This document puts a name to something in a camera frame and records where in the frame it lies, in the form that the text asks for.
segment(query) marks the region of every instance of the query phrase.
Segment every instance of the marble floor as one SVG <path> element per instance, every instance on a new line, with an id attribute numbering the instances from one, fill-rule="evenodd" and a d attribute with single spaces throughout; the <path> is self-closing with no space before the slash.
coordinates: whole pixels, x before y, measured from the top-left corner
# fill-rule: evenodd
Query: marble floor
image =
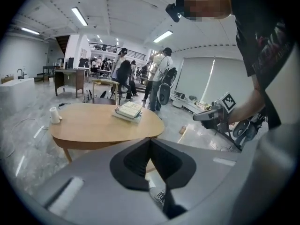
<path id="1" fill-rule="evenodd" d="M 91 88 L 91 83 L 85 84 L 85 90 Z M 2 112 L 0 117 L 2 168 L 13 183 L 29 194 L 33 194 L 39 185 L 68 164 L 63 150 L 55 144 L 49 131 L 41 130 L 38 133 L 39 125 L 45 128 L 49 126 L 51 107 L 57 107 L 60 103 L 81 103 L 84 96 L 79 93 L 75 98 L 75 91 L 71 88 L 66 88 L 64 93 L 60 88 L 58 96 L 55 96 L 53 82 L 38 82 L 35 89 L 37 101 L 33 106 L 12 116 Z M 96 86 L 98 96 L 105 90 L 108 90 L 107 86 Z M 134 98 L 134 102 L 141 103 L 142 98 L 143 94 L 140 94 Z M 236 152 L 224 137 L 206 130 L 199 122 L 193 121 L 189 112 L 175 108 L 170 103 L 162 107 L 158 116 L 165 124 L 165 131 L 159 138 L 198 148 Z M 17 125 L 25 118 L 35 118 L 39 125 L 34 120 Z M 182 126 L 187 128 L 184 135 L 179 134 Z M 70 154 L 72 159 L 76 159 L 86 152 L 71 150 Z"/>

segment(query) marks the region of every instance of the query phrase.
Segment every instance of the railing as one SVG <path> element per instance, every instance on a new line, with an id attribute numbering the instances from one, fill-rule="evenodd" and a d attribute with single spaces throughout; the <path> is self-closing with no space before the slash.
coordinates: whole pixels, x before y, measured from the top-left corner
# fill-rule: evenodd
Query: railing
<path id="1" fill-rule="evenodd" d="M 106 45 L 106 44 L 90 43 L 90 49 L 97 50 L 97 51 L 107 51 L 107 52 L 119 54 L 119 52 L 121 51 L 122 48 L 117 47 L 117 46 Z M 139 53 L 139 52 L 127 50 L 127 56 L 144 60 L 146 55 Z"/>

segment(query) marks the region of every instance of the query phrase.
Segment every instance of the white ceiling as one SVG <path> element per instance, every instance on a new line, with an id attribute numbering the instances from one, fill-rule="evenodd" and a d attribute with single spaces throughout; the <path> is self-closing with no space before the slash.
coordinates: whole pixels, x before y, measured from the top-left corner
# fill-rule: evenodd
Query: white ceiling
<path id="1" fill-rule="evenodd" d="M 175 0 L 28 0 L 12 20 L 12 27 L 27 27 L 44 39 L 84 33 L 90 40 L 100 35 L 104 43 L 115 45 L 115 38 L 130 40 L 157 49 L 153 40 L 166 32 L 173 35 L 160 47 L 174 51 L 199 46 L 235 45 L 234 17 L 192 22 L 182 18 L 175 23 L 165 8 Z M 88 26 L 83 27 L 71 8 L 78 7 Z"/>

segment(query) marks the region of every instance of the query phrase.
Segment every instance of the stack of books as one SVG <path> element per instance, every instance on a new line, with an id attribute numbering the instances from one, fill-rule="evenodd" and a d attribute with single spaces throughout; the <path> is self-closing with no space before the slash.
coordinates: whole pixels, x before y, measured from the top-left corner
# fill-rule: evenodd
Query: stack of books
<path id="1" fill-rule="evenodd" d="M 127 102 L 115 109 L 112 115 L 130 122 L 139 123 L 142 117 L 142 105 Z"/>

